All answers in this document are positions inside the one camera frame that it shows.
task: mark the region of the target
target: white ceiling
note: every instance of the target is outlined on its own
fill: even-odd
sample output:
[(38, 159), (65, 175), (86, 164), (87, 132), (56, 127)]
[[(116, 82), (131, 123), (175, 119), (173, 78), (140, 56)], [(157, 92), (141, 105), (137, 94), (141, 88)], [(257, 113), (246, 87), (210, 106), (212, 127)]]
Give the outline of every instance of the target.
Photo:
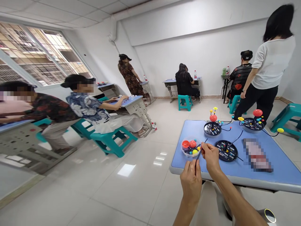
[(67, 28), (95, 25), (149, 0), (0, 0), (0, 16)]

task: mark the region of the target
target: window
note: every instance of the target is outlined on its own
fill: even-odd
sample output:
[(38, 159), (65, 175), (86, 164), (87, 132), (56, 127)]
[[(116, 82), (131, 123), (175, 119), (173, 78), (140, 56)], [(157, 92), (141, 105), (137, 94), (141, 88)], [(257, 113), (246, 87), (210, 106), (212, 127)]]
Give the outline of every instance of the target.
[(27, 72), (20, 76), (13, 70), (13, 65), (0, 59), (0, 83), (30, 80), (36, 81), (36, 85), (47, 86), (64, 82), (69, 74), (92, 77), (60, 32), (23, 28), (0, 22), (0, 49)]

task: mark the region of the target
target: blue patterned shirt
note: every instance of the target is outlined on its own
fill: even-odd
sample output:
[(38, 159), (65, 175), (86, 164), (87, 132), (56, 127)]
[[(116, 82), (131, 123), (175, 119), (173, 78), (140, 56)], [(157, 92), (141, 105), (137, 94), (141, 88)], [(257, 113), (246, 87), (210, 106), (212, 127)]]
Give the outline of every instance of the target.
[(66, 100), (75, 114), (92, 125), (101, 124), (110, 119), (109, 113), (105, 109), (99, 108), (103, 102), (94, 97), (82, 93), (71, 93)]

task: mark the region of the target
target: teal plastic stool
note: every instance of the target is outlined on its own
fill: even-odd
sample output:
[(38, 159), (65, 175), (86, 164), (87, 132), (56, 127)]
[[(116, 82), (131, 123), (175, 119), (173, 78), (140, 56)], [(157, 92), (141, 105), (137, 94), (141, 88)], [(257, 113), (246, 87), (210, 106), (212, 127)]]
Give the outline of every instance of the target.
[(105, 101), (105, 100), (108, 100), (109, 98), (108, 97), (102, 97), (102, 98), (99, 98), (98, 100), (99, 101)]
[(301, 132), (290, 130), (287, 128), (284, 128), (284, 125), (288, 121), (296, 122), (297, 126), (296, 128), (301, 130), (301, 120), (292, 119), (293, 117), (301, 117), (301, 105), (300, 104), (288, 104), (282, 112), (272, 121), (273, 126), (271, 128), (272, 132), (276, 132), (278, 128), (283, 128), (283, 130), (287, 133), (291, 133), (294, 135), (299, 136), (299, 142), (301, 142)]
[[(33, 123), (35, 126), (40, 126), (42, 124), (47, 124), (47, 125), (50, 125), (51, 124), (51, 119), (49, 118), (45, 118), (45, 119), (42, 119), (42, 120), (39, 120), (39, 121), (36, 121)], [(44, 136), (42, 135), (42, 131), (37, 133), (36, 135), (37, 139), (43, 143), (46, 143), (47, 140), (45, 140)]]
[(91, 135), (92, 133), (94, 133), (95, 130), (88, 131), (87, 129), (90, 128), (90, 127), (92, 127), (93, 125), (90, 124), (89, 126), (84, 127), (84, 126), (82, 125), (83, 122), (86, 122), (86, 120), (85, 120), (85, 119), (80, 119), (78, 122), (74, 123), (74, 124), (71, 126), (71, 128), (74, 129), (75, 132), (77, 132), (78, 135), (79, 135), (80, 137), (85, 137), (85, 138), (87, 138), (88, 140), (91, 140), (90, 135)]
[[(116, 142), (115, 142), (115, 139), (116, 138), (120, 138), (120, 139), (126, 138), (125, 134), (128, 135), (129, 138), (121, 146), (118, 146), (118, 144), (116, 144)], [(106, 134), (92, 133), (91, 139), (96, 142), (96, 144), (103, 150), (103, 152), (106, 155), (112, 153), (112, 154), (117, 155), (119, 158), (124, 156), (123, 149), (132, 140), (135, 140), (135, 141), (138, 140), (137, 137), (135, 137), (133, 134), (131, 134), (129, 131), (127, 131), (124, 127), (120, 127), (118, 129), (116, 129), (114, 132), (106, 133)]]
[(191, 96), (188, 95), (178, 95), (178, 103), (179, 103), (179, 110), (181, 110), (181, 108), (185, 108), (188, 111), (191, 111), (191, 106), (193, 106)]
[(234, 114), (236, 110), (237, 102), (240, 100), (240, 95), (235, 95), (232, 100), (228, 103), (228, 108), (230, 109), (230, 114)]

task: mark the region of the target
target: yellow ball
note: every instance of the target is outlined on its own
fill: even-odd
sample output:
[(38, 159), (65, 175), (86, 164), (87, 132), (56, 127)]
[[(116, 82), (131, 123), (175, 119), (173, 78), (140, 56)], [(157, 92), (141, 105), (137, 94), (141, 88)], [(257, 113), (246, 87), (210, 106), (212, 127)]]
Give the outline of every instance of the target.
[(283, 128), (278, 128), (278, 129), (277, 129), (277, 132), (283, 133), (283, 132), (284, 132), (284, 129), (283, 129)]

